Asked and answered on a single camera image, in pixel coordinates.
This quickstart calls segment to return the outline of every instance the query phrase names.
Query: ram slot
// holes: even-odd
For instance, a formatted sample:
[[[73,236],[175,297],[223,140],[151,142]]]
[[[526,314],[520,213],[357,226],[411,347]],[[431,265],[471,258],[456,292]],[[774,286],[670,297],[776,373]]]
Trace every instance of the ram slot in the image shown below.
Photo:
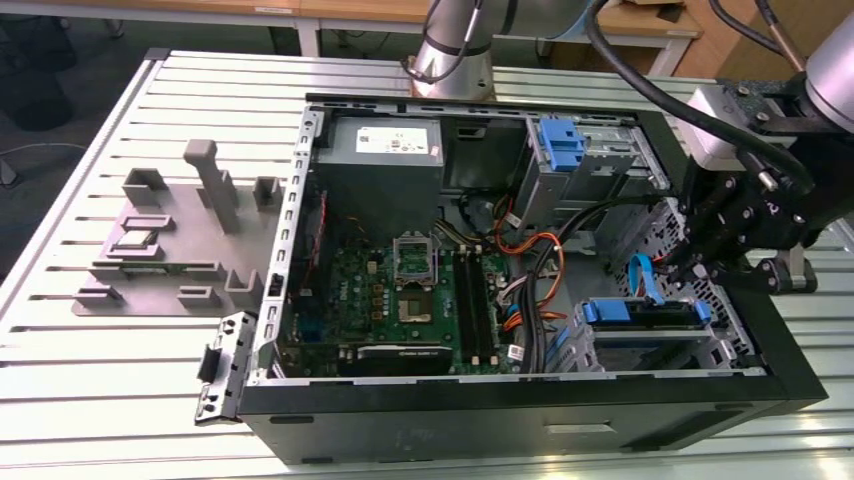
[[[456,293],[456,321],[463,362],[478,358],[478,337],[472,319],[471,288],[468,285],[468,264],[466,252],[454,254],[454,290]]]
[[[468,255],[467,263],[471,313],[478,339],[478,357],[482,363],[490,364],[492,362],[492,356],[495,355],[495,342],[492,338],[492,320],[488,311],[490,303],[486,296],[486,277],[483,275],[480,255]]]

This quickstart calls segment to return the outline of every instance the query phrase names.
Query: white table leg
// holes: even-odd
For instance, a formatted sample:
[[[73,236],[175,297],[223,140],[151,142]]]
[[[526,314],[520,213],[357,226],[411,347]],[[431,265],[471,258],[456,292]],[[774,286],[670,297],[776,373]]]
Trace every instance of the white table leg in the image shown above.
[[[320,22],[316,18],[296,19],[299,49],[303,57],[320,56]]]
[[[691,44],[690,38],[671,38],[664,48],[658,52],[655,63],[647,75],[654,77],[670,77],[676,70],[679,61]]]

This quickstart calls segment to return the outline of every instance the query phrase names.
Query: wooden table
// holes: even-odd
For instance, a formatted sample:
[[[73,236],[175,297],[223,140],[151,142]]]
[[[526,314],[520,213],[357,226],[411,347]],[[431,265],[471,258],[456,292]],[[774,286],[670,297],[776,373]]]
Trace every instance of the wooden table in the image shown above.
[[[323,29],[420,33],[431,0],[0,0],[0,12],[116,20],[289,27],[303,56],[320,56]],[[623,4],[600,14],[614,45],[660,50],[650,75],[671,75],[691,39],[702,34],[683,13],[676,23],[656,9]],[[587,43],[583,35],[556,41]]]
[[[0,13],[296,28],[301,0],[0,0]]]
[[[431,1],[301,0],[297,28],[303,55],[319,56],[317,32],[323,29],[420,33]],[[670,76],[691,40],[702,35],[703,30],[687,12],[675,23],[656,15],[656,7],[623,3],[599,14],[599,23],[611,44],[658,48],[648,74]],[[583,34],[550,40],[588,43]]]

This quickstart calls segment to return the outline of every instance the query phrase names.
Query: robotic end effector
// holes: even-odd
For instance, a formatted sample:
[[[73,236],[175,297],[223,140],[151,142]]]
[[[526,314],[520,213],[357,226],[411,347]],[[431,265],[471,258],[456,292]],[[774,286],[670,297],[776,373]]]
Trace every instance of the robotic end effector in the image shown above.
[[[799,63],[791,63],[798,69]],[[751,119],[738,115],[722,87],[695,93],[691,106],[786,145],[814,186],[798,188],[793,177],[768,168],[755,150],[722,142],[680,121],[695,164],[679,199],[684,239],[663,267],[672,280],[690,279],[699,272],[724,286],[771,294],[815,291],[818,282],[803,248],[854,210],[851,65],[854,14],[811,56],[806,71],[779,94],[760,99],[763,109]],[[776,249],[778,254],[751,267],[743,263],[743,254],[758,248]]]

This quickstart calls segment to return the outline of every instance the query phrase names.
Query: case hinge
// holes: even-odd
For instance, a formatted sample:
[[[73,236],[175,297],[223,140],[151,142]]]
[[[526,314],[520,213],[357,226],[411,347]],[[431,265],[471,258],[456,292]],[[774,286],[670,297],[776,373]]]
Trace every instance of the case hinge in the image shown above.
[[[223,318],[216,339],[205,346],[197,378],[204,382],[199,395],[197,426],[240,423],[237,405],[245,383],[257,316],[237,312]]]

